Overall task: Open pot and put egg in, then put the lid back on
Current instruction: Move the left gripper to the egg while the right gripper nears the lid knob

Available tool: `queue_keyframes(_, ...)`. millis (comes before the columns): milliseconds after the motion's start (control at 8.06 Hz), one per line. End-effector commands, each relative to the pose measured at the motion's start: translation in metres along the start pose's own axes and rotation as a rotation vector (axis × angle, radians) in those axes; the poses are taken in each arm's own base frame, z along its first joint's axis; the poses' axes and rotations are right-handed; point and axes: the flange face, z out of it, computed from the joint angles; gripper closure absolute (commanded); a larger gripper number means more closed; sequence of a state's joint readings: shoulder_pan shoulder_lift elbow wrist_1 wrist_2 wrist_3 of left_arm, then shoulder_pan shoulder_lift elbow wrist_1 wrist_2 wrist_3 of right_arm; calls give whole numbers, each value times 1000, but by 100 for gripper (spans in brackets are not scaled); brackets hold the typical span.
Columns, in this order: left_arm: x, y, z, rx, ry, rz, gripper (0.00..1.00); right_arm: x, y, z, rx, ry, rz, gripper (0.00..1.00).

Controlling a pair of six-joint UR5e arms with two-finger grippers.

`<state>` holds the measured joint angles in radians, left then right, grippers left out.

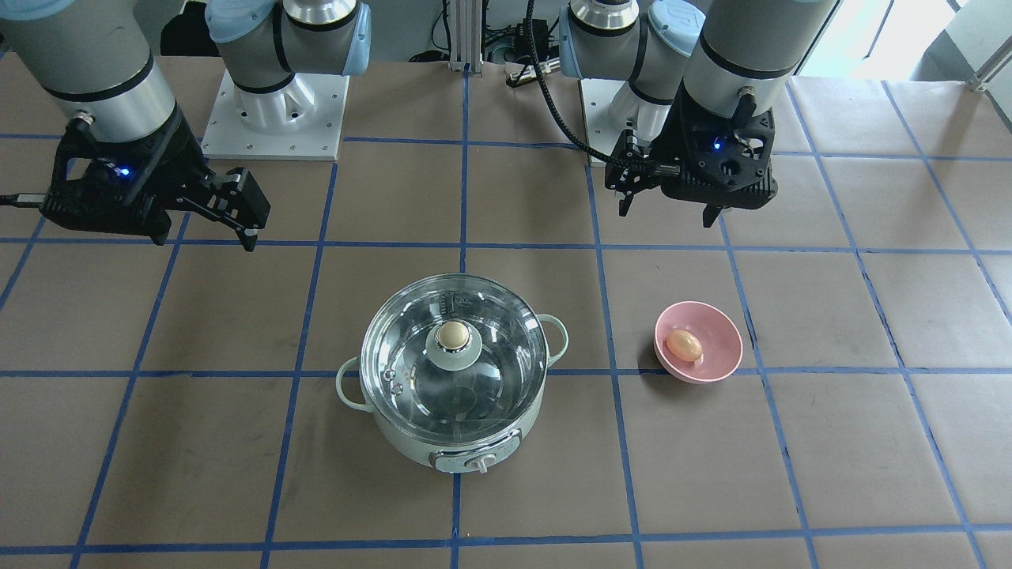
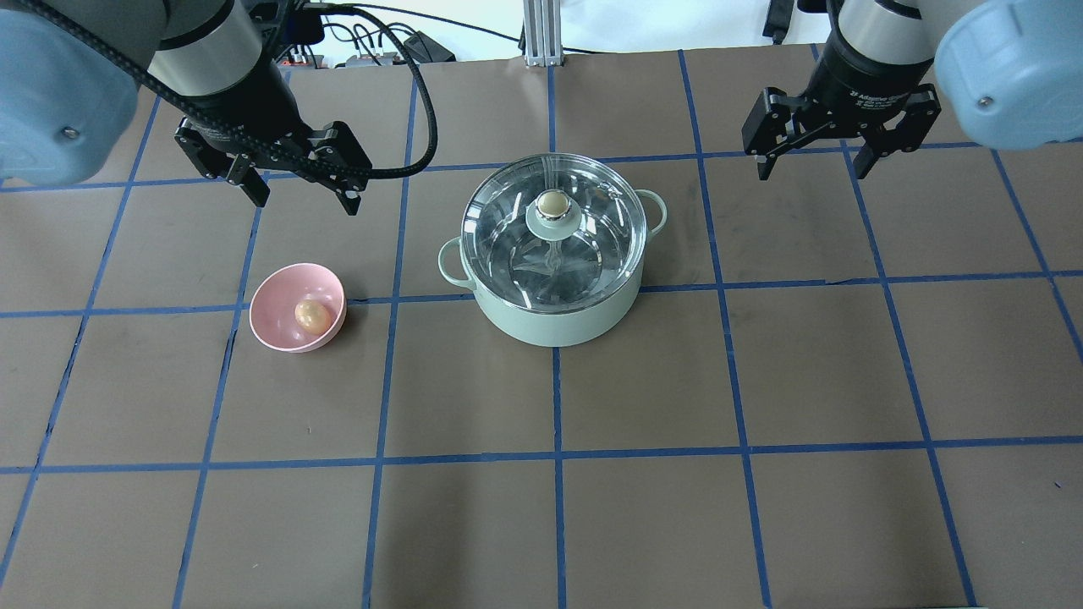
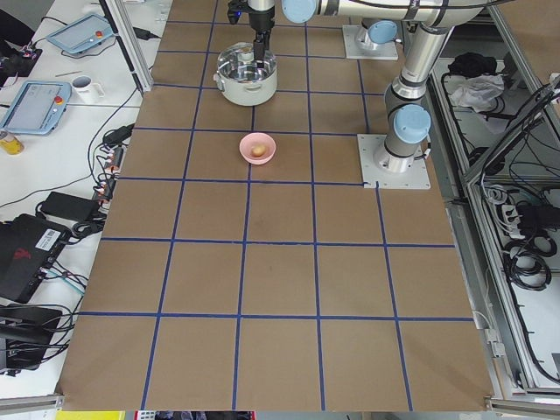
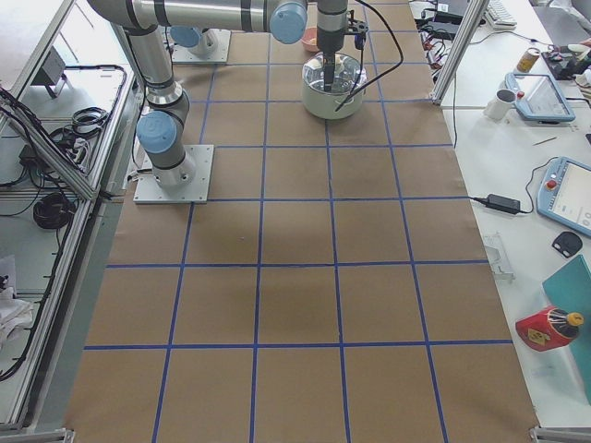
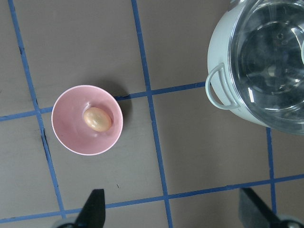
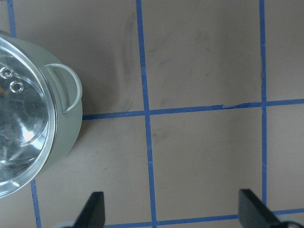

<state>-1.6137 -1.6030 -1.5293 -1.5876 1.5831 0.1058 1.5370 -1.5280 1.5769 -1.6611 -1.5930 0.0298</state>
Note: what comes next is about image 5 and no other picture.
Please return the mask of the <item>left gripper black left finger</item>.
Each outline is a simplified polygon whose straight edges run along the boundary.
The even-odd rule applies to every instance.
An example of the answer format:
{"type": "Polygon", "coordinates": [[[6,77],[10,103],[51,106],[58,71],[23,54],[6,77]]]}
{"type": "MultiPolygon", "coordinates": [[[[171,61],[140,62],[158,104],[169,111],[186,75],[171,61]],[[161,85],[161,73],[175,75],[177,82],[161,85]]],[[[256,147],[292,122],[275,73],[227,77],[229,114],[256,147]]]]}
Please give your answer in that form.
{"type": "Polygon", "coordinates": [[[103,228],[105,224],[104,189],[92,190],[75,220],[76,228],[103,228]]]}

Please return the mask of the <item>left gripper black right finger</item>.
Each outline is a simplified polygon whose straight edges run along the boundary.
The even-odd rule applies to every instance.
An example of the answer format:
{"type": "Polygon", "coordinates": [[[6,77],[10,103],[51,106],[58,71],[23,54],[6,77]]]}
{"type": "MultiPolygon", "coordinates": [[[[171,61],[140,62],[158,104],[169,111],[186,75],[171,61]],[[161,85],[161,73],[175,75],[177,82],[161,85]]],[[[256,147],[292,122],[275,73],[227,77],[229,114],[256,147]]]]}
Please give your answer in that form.
{"type": "Polygon", "coordinates": [[[279,228],[282,224],[251,188],[239,190],[238,217],[244,228],[279,228]]]}

